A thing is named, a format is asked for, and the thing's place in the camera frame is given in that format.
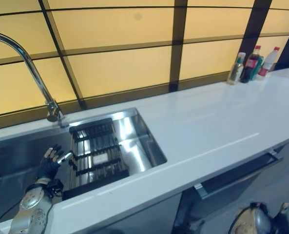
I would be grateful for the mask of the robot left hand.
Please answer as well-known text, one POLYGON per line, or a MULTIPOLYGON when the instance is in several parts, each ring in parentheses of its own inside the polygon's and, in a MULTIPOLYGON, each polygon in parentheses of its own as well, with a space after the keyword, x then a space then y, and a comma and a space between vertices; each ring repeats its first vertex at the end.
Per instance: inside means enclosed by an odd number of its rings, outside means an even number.
POLYGON ((39 164, 36 177, 37 180, 53 180, 61 164, 66 160, 69 160, 73 155, 74 152, 72 150, 64 153, 60 145, 55 144, 54 146, 49 147, 39 164))

